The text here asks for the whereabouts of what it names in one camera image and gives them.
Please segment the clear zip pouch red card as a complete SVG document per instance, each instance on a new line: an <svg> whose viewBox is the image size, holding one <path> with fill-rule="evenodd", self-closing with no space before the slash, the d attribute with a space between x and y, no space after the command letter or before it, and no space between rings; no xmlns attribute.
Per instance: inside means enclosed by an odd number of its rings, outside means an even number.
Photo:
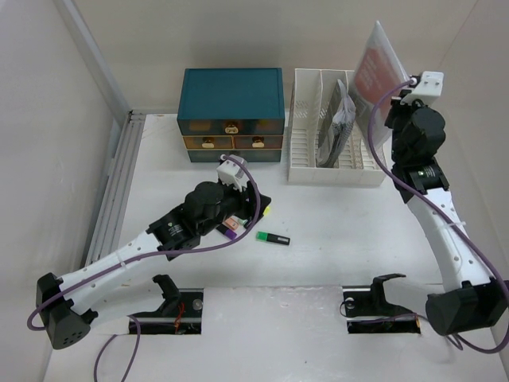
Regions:
<svg viewBox="0 0 509 382"><path fill-rule="evenodd" d="M406 70L377 21L348 85L348 93L356 106L356 122L364 141L368 140L368 124L373 107L384 94L408 79Z"/></svg>

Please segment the grey spiral setup guide booklet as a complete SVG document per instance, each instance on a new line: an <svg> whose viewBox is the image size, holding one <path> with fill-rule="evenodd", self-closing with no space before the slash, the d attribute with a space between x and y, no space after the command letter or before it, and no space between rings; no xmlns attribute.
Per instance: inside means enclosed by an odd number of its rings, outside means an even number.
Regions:
<svg viewBox="0 0 509 382"><path fill-rule="evenodd" d="M356 106L342 80L337 80L318 135L316 164L332 168L344 150L356 119Z"/></svg>

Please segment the yellow drawer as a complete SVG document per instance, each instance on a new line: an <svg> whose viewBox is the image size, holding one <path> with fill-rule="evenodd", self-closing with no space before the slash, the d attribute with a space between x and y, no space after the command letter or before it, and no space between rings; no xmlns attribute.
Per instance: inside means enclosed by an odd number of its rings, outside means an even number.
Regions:
<svg viewBox="0 0 509 382"><path fill-rule="evenodd" d="M234 147L230 136L184 136L187 150L226 150Z"/></svg>

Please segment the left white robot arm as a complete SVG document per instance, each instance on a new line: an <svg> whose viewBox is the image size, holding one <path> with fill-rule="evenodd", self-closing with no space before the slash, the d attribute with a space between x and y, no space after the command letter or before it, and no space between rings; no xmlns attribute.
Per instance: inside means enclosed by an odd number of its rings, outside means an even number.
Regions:
<svg viewBox="0 0 509 382"><path fill-rule="evenodd" d="M162 261L201 253L200 241L232 216L258 223L270 197L248 181L237 187L204 181L180 205L125 246L72 273L42 275L35 315L55 350L81 341L98 325L130 314L172 314L181 297Z"/></svg>

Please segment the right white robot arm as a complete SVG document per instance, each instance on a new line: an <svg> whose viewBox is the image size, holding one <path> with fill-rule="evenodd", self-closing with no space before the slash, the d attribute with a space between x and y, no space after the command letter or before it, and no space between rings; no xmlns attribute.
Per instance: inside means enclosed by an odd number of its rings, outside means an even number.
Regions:
<svg viewBox="0 0 509 382"><path fill-rule="evenodd" d="M444 118L419 99L393 100L386 125L392 132L393 161L387 173L428 240L441 286L380 286L368 294L370 307L385 314L401 306L427 317L440 335L496 325L508 308L508 288L468 238L435 158L445 141Z"/></svg>

